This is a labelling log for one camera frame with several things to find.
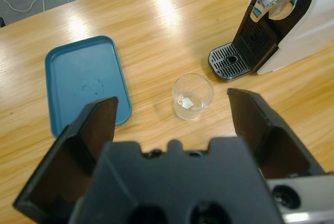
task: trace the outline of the drip tray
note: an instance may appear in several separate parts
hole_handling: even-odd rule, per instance
[[[209,64],[216,75],[227,81],[251,71],[233,43],[212,50],[209,55]]]

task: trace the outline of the coffee machine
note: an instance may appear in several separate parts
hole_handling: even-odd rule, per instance
[[[226,81],[265,74],[321,50],[334,39],[334,0],[250,0],[233,42],[211,51]]]

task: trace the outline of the plastic tray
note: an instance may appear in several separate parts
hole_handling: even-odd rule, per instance
[[[58,137],[81,109],[94,100],[117,96],[116,126],[132,112],[115,44],[106,36],[63,45],[45,59],[51,132]]]

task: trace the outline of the clear glass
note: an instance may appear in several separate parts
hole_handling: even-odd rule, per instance
[[[173,102],[177,116],[197,119],[213,100],[213,87],[199,74],[185,74],[173,86]]]

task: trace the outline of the wooden table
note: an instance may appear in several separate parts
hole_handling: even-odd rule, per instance
[[[260,93],[299,135],[325,170],[334,170],[334,44],[265,75],[220,82],[209,52],[231,42],[248,0],[78,0],[0,29],[0,220],[29,223],[11,204],[52,145],[44,59],[49,50],[92,36],[116,45],[132,116],[115,141],[142,149],[206,148],[210,138],[235,135],[228,87]],[[214,100],[196,121],[172,109],[172,86],[185,73],[205,75]]]

